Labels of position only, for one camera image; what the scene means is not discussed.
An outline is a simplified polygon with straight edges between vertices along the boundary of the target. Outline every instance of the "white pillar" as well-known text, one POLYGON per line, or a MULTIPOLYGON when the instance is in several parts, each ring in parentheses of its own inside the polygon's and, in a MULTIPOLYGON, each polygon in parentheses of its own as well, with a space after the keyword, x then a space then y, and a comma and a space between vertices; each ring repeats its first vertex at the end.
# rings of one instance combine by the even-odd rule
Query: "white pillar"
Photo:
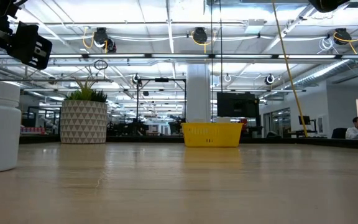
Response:
POLYGON ((211 93, 208 64, 187 66, 186 118, 190 123, 211 122, 211 93))

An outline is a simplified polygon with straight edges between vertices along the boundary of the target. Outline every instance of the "yellow basket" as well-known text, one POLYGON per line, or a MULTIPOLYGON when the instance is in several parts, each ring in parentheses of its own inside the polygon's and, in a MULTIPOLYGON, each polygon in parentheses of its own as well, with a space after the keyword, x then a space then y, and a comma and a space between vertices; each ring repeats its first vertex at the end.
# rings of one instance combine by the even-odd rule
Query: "yellow basket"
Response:
POLYGON ((237 147, 243 124, 183 123, 187 147, 237 147))

